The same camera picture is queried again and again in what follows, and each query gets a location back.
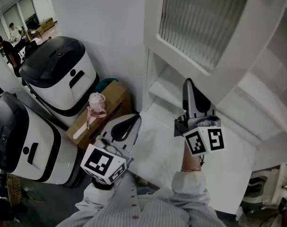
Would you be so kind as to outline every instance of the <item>white cabinet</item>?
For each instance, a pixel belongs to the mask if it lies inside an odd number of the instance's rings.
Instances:
[[[234,214],[252,171],[287,162],[287,0],[146,0],[144,44],[142,117],[154,125],[145,129],[171,129],[166,146],[151,138],[151,147],[175,149],[182,84],[192,78],[227,131],[228,149],[206,157],[210,204]]]
[[[144,44],[218,105],[266,47],[285,5],[286,0],[146,0]]]

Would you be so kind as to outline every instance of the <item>bracelet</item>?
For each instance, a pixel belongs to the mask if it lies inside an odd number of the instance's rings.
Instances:
[[[195,169],[186,170],[186,169],[181,168],[181,170],[182,170],[183,172],[195,172],[195,171],[197,171],[197,169],[199,169],[200,167],[201,167],[201,165],[200,165],[199,167],[196,167]]]
[[[195,171],[197,171],[197,169],[201,168],[202,165],[205,163],[205,162],[204,162],[204,159],[205,159],[205,156],[200,157],[200,166],[199,166],[199,167],[196,167],[195,169],[187,170],[187,169],[181,168],[181,170],[182,170],[183,172],[195,172]]]

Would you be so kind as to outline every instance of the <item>forearm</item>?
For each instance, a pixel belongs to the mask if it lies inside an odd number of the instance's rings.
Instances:
[[[106,185],[107,190],[103,190],[99,188],[102,187],[102,184],[95,185],[94,183],[89,184],[85,189],[83,200],[75,204],[79,211],[65,219],[57,227],[82,227],[110,202],[115,194],[113,185]]]
[[[224,226],[217,218],[215,211],[208,206],[210,196],[200,165],[200,157],[192,157],[188,147],[185,146],[182,169],[189,171],[177,172],[174,175],[173,196],[170,198],[170,202],[190,215],[191,226]]]
[[[17,67],[17,64],[16,64],[16,62],[15,62],[15,60],[14,60],[14,57],[13,57],[13,55],[12,55],[11,53],[9,54],[9,58],[10,58],[11,62],[13,63],[12,66],[16,68],[16,67]]]

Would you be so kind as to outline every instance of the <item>gray floor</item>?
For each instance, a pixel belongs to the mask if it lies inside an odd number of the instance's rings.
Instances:
[[[216,211],[217,216],[224,222],[227,227],[238,227],[235,215]]]
[[[65,218],[77,211],[75,203],[83,198],[83,191],[89,185],[90,177],[87,175],[81,184],[73,189],[59,185],[37,183],[21,180],[21,185],[27,190],[33,200],[23,200],[27,206],[26,215],[20,216],[23,227],[54,227]]]

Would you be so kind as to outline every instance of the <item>white appliance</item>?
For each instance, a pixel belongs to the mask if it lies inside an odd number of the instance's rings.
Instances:
[[[44,183],[74,187],[84,175],[81,149],[64,130],[42,118],[14,95],[0,96],[0,169]]]
[[[39,101],[67,126],[86,107],[99,77],[82,42],[58,36],[40,45],[19,73]]]
[[[287,162],[287,0],[146,0],[143,42],[149,53],[138,142],[174,152],[170,136],[191,78],[226,136],[226,150],[206,156],[210,205],[235,214],[252,171]],[[147,142],[141,135],[151,127]],[[159,135],[168,136],[166,148]],[[154,171],[141,177],[164,179]]]

